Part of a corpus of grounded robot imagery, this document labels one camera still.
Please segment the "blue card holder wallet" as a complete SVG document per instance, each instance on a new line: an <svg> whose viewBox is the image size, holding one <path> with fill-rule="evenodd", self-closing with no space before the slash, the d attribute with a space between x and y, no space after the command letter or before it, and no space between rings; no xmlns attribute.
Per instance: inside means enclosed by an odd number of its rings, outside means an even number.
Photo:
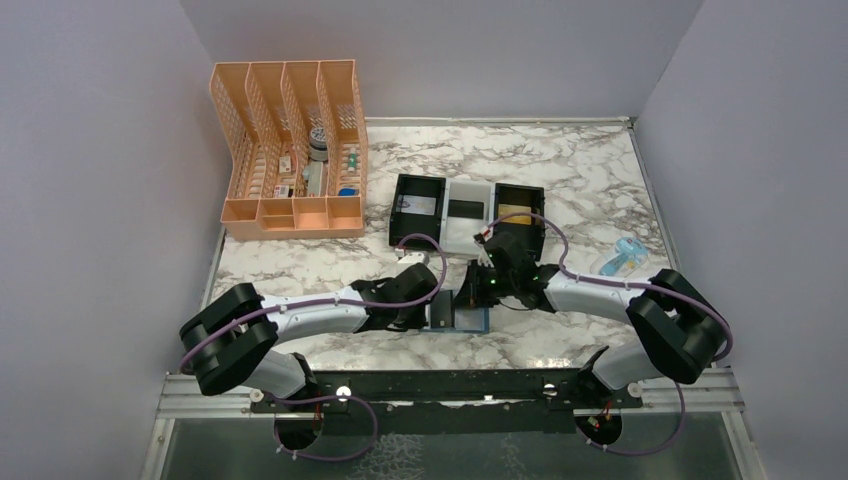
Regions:
<svg viewBox="0 0 848 480"><path fill-rule="evenodd" d="M425 323L422 331L487 334L489 329L490 310L458 307L452 290L440 291L425 308Z"/></svg>

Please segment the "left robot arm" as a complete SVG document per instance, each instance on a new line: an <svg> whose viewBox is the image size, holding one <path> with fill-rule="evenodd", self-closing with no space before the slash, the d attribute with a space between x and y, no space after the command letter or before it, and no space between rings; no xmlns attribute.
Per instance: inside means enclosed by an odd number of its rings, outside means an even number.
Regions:
<svg viewBox="0 0 848 480"><path fill-rule="evenodd" d="M303 355L275 346L330 333L417 328L441 282L421 263L394 277L357 280L325 294L261 295L240 283L200 310L179 330L190 372L205 396L238 386L265 390L298 411L313 401L317 382Z"/></svg>

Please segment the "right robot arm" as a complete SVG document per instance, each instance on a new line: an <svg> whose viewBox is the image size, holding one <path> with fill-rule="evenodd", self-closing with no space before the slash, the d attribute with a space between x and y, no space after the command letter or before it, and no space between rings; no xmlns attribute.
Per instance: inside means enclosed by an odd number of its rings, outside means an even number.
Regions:
<svg viewBox="0 0 848 480"><path fill-rule="evenodd" d="M592 407L642 380L691 385L733 345L727 322L675 270L634 281L579 274L537 263L513 235L499 232L469 262L454 304L487 308L507 297L529 310L583 313L634 329L636 340L594 353L570 385L570 397Z"/></svg>

